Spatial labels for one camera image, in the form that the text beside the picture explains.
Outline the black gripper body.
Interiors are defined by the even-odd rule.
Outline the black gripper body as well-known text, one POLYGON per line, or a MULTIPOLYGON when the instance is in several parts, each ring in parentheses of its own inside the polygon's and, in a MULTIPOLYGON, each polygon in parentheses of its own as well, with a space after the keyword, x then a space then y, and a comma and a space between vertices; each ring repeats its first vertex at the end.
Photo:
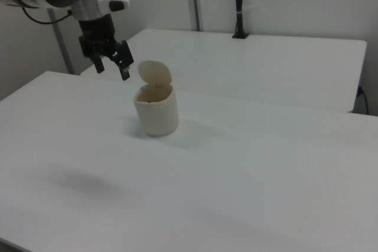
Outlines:
POLYGON ((79 37, 83 55, 94 59, 101 55, 111 57, 116 53, 115 27, 112 16, 105 15, 90 21, 79 21, 79 37))

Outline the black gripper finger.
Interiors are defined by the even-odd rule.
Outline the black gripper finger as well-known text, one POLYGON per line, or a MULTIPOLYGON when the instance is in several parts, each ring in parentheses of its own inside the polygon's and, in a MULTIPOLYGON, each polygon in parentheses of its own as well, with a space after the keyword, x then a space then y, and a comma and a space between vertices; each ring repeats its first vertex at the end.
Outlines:
POLYGON ((114 52, 109 57, 118 68, 122 80, 127 80, 130 77, 129 67, 132 64, 132 54, 126 41, 115 42, 114 52))
POLYGON ((93 57, 93 64, 95 66, 97 73, 102 73, 105 70, 101 57, 93 57))

